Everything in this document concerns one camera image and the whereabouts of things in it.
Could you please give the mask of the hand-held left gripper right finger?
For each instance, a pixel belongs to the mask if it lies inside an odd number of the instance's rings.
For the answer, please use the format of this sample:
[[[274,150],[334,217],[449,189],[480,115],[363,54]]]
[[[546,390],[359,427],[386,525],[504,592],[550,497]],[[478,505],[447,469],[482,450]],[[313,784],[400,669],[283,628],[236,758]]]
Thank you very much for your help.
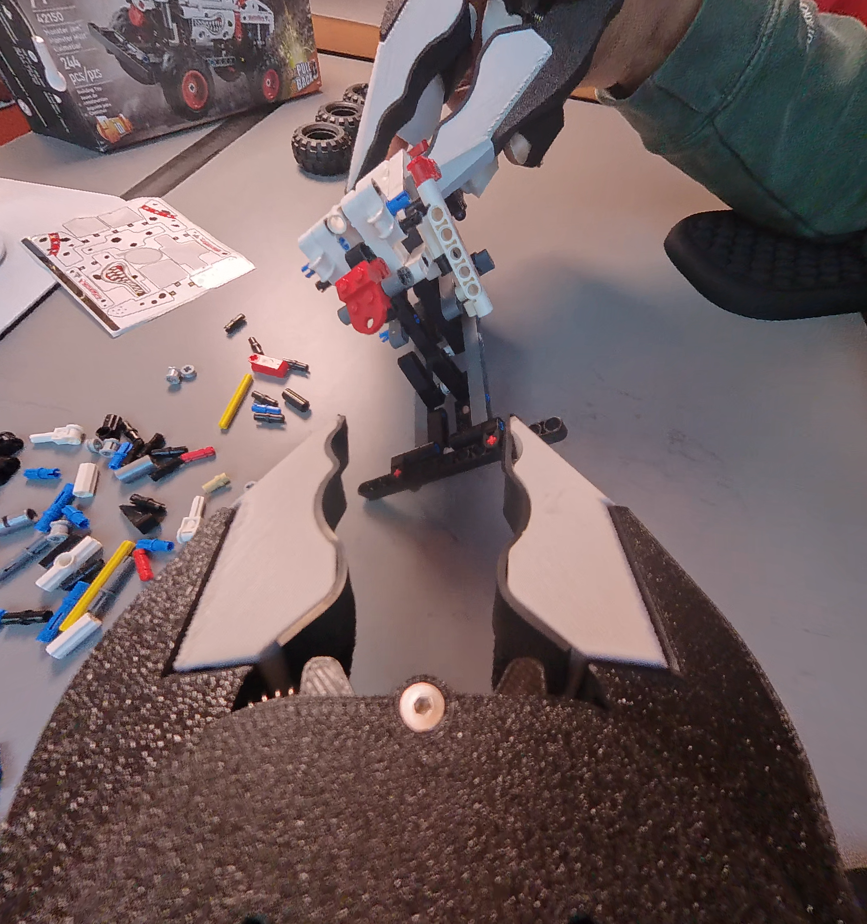
[[[502,468],[513,537],[499,565],[501,599],[563,651],[667,668],[610,499],[517,417]]]

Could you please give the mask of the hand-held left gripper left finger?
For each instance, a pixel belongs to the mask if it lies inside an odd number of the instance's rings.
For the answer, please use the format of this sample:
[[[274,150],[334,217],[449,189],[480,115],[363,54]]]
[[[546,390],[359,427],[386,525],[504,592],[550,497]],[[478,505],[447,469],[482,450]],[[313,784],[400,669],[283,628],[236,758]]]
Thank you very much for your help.
[[[347,461],[347,421],[335,417],[240,499],[176,648],[177,672],[255,664],[340,598]]]

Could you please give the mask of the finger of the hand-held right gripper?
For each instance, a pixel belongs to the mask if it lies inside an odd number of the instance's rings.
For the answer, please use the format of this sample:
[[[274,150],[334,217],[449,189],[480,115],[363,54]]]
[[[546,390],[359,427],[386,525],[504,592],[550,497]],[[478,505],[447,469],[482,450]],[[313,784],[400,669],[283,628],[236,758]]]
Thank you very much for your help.
[[[389,2],[382,18],[348,191],[388,158],[394,138],[414,146],[436,132],[476,26],[465,1]]]
[[[461,106],[440,123],[428,156],[440,168],[439,189],[482,195],[497,157],[518,132],[515,104],[551,55],[551,47],[519,15],[485,15],[483,46]]]

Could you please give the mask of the small white toy brick assembly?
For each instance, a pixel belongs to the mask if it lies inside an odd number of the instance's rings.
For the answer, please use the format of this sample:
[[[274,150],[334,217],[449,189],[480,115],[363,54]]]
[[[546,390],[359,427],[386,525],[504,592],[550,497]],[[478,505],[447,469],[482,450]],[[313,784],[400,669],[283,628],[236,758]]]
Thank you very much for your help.
[[[384,281],[396,282],[406,265],[406,232],[388,207],[383,180],[365,178],[299,238],[308,271],[335,286],[349,323],[373,334],[385,323],[391,300]]]

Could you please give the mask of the black toy vehicle chassis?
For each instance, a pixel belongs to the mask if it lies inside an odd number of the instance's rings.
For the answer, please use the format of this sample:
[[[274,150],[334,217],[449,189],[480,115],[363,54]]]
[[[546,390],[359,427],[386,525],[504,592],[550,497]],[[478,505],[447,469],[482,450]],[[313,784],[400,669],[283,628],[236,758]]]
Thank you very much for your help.
[[[484,276],[495,265],[486,250],[466,247],[458,229],[465,217],[463,193],[443,196],[442,174],[428,148],[422,141],[363,178],[383,181],[389,210],[407,234],[408,251],[397,281],[382,283],[391,300],[385,323],[366,335],[397,350],[397,364],[426,410],[419,446],[393,456],[388,473],[359,486],[368,500],[416,491],[496,462],[505,443],[505,422],[491,406],[480,326],[493,310]],[[306,257],[302,272],[319,290],[336,293],[334,284],[308,271]],[[339,300],[339,318],[354,329]]]

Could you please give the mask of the person's right forearm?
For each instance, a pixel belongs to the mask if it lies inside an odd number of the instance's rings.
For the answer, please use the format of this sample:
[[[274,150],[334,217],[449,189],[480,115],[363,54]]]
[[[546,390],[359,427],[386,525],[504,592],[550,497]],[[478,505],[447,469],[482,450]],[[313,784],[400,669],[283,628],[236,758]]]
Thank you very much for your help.
[[[867,28],[813,2],[707,1],[629,97],[641,136],[759,225],[860,234],[867,256]]]

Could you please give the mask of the grey desk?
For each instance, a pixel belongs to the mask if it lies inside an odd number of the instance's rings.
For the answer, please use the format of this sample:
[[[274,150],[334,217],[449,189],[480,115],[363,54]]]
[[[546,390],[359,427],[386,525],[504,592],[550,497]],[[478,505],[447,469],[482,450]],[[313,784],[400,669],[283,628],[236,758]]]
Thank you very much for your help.
[[[120,339],[59,291],[0,343],[0,433],[112,412],[213,447],[156,484],[103,470],[107,554],[134,491],[170,537],[230,480],[73,654],[0,629],[0,922],[860,920],[865,323],[713,306],[662,248],[712,198],[570,103],[545,166],[503,168],[459,227],[497,262],[498,460],[365,500],[426,410],[301,274],[342,192],[292,161],[316,103],[56,163],[161,193],[256,268]],[[340,598],[255,664],[177,672],[236,504],[335,417]],[[501,599],[510,417],[612,502],[667,668],[563,651]]]

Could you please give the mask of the person's right hand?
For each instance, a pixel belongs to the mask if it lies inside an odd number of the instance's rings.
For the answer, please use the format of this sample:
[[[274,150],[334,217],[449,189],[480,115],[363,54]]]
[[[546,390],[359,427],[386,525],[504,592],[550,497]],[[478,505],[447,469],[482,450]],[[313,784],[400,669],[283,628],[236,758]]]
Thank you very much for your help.
[[[635,92],[673,52],[702,1],[624,1],[593,55],[587,84],[616,98]]]

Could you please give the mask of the toy set cardboard box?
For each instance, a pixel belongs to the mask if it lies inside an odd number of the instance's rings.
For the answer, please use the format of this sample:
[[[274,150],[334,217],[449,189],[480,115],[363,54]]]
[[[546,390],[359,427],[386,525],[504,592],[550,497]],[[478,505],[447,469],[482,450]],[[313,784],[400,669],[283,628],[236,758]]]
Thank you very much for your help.
[[[32,131],[100,153],[321,89],[308,2],[0,1]]]

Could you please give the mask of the black wrist rest pad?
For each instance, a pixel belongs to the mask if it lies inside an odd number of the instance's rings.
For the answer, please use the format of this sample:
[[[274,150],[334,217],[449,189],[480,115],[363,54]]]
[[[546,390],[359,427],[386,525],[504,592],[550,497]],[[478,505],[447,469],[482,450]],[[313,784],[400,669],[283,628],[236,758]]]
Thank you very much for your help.
[[[790,321],[867,311],[861,235],[790,237],[734,211],[693,214],[663,242],[707,300],[736,315]]]

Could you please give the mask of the white sticker sheet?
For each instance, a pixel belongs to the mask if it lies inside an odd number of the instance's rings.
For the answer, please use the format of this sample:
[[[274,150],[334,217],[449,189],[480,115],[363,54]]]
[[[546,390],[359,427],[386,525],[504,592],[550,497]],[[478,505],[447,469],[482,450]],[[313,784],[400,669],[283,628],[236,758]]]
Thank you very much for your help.
[[[255,268],[155,198],[72,219],[22,244],[113,337]]]

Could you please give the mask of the white book stand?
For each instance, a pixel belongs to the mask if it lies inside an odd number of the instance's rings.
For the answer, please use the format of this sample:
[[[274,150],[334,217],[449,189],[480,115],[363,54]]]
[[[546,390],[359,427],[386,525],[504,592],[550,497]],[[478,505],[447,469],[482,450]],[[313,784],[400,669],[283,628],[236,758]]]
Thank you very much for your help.
[[[22,239],[53,230],[82,216],[99,214],[116,202],[104,194],[0,178],[0,335],[57,284],[56,278],[24,248]]]

